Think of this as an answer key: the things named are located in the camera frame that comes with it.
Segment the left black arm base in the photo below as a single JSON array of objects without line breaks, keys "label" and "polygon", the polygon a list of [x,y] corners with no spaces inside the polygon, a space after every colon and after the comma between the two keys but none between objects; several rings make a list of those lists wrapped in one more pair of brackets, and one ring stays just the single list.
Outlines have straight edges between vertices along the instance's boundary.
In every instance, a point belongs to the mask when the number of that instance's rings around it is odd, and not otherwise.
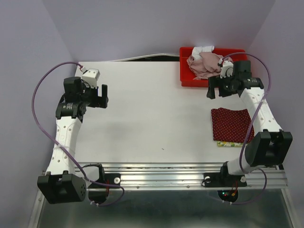
[{"label": "left black arm base", "polygon": [[[115,179],[120,179],[119,173],[105,173],[101,163],[86,164],[82,168],[95,167],[98,169],[98,179],[90,182],[87,186],[88,200],[91,205],[97,207],[106,207],[118,203],[124,196],[125,190],[120,186],[120,181],[115,182]],[[121,189],[122,194],[117,199],[111,199],[109,203],[106,201],[110,198],[110,189]]]}]

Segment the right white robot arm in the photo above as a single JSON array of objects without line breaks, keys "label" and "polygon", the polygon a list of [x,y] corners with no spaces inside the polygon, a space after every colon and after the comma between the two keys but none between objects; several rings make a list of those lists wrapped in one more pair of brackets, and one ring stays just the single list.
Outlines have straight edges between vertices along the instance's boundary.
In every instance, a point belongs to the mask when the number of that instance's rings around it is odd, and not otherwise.
[{"label": "right white robot arm", "polygon": [[260,78],[252,77],[249,60],[231,62],[220,59],[219,76],[209,78],[207,97],[214,99],[215,88],[220,97],[237,94],[249,112],[250,129],[255,132],[251,142],[243,144],[240,157],[223,163],[220,172],[209,175],[209,182],[230,185],[259,166],[281,165],[293,137],[276,122],[266,101],[267,91]]}]

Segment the pink pleated skirt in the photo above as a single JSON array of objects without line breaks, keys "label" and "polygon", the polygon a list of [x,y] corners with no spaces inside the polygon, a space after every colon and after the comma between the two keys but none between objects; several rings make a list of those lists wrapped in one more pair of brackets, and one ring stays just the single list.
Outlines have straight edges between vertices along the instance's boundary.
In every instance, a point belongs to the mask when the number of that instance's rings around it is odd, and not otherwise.
[{"label": "pink pleated skirt", "polygon": [[201,52],[200,58],[195,59],[190,56],[187,59],[187,64],[191,72],[194,73],[194,80],[208,79],[212,76],[218,76],[221,72],[218,66],[219,60],[223,58],[222,55],[217,55],[212,52]]}]

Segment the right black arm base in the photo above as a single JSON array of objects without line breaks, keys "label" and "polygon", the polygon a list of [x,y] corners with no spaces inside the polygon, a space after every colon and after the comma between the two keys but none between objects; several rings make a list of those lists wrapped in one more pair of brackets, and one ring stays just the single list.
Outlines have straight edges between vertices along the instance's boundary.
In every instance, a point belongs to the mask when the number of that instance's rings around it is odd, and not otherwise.
[{"label": "right black arm base", "polygon": [[205,188],[217,188],[221,200],[235,203],[238,199],[238,188],[246,187],[244,175],[230,175],[228,168],[223,165],[219,172],[206,172],[203,174],[201,185]]}]

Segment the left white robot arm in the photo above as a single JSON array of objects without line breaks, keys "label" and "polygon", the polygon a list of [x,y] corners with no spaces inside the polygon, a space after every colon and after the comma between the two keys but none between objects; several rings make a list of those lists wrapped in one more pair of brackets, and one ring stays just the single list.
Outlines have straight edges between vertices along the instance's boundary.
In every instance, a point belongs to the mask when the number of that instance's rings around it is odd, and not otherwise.
[{"label": "left white robot arm", "polygon": [[56,143],[51,161],[37,184],[50,204],[81,202],[86,196],[86,182],[75,174],[76,141],[87,107],[106,108],[107,86],[98,95],[98,77],[64,79],[64,94],[56,109]]}]

